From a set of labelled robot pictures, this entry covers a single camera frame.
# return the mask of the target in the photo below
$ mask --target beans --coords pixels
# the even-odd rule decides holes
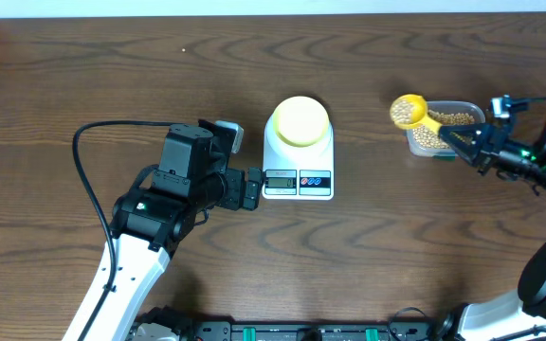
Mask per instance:
[[[443,125],[466,125],[474,124],[475,118],[469,114],[442,114],[432,110],[428,115]],[[414,138],[421,146],[425,148],[449,149],[450,147],[442,141],[437,135],[425,126],[413,130]]]
[[[412,123],[412,110],[414,110],[414,104],[400,99],[391,106],[391,119],[396,123]]]

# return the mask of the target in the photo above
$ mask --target scale control panel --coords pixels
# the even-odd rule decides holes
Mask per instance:
[[[329,199],[323,197],[331,198],[332,193],[332,172],[329,170],[266,170],[264,175],[265,196]]]

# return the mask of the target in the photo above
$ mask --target yellow ladle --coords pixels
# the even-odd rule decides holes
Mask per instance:
[[[398,104],[402,103],[411,104],[411,115],[409,115],[409,122],[399,122],[398,115],[396,112],[394,112],[400,107]],[[440,132],[440,127],[442,127],[442,123],[436,121],[428,115],[427,101],[418,95],[404,95],[394,100],[393,104],[391,105],[390,114],[395,126],[403,130],[414,129],[424,125],[437,135]]]

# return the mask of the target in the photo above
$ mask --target container of beans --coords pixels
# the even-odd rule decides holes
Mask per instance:
[[[428,114],[444,125],[484,123],[485,115],[477,105],[463,101],[434,100],[427,102]],[[406,132],[410,151],[418,156],[455,156],[456,153],[427,127]]]

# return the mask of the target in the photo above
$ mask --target brown wooden surface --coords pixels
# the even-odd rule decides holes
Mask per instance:
[[[78,127],[236,121],[246,137],[232,164],[245,168],[262,164],[265,121],[297,94],[330,108],[334,200],[214,210],[143,310],[372,320],[514,288],[546,238],[546,200],[460,160],[413,156],[387,112],[408,92],[481,107],[546,95],[546,14],[0,20],[0,339],[60,338],[100,260],[71,157]],[[517,136],[535,139],[545,115],[524,114]],[[107,214],[159,160],[165,133],[85,135]]]

